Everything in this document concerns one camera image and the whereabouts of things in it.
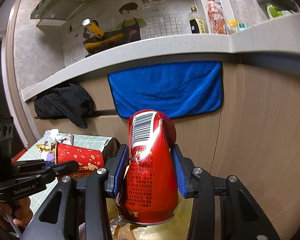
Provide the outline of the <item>left hand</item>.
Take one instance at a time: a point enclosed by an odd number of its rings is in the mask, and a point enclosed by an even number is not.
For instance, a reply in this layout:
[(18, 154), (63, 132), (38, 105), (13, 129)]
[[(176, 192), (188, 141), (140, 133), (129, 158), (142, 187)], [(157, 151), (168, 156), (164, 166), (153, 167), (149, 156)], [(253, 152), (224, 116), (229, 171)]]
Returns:
[(15, 211), (12, 211), (8, 204), (0, 202), (0, 226), (5, 230), (11, 229), (11, 224), (9, 223), (6, 215), (14, 214), (15, 219), (13, 220), (13, 223), (16, 226), (26, 228), (33, 216), (30, 204), (31, 201), (29, 197), (23, 198), (19, 200), (19, 207)]

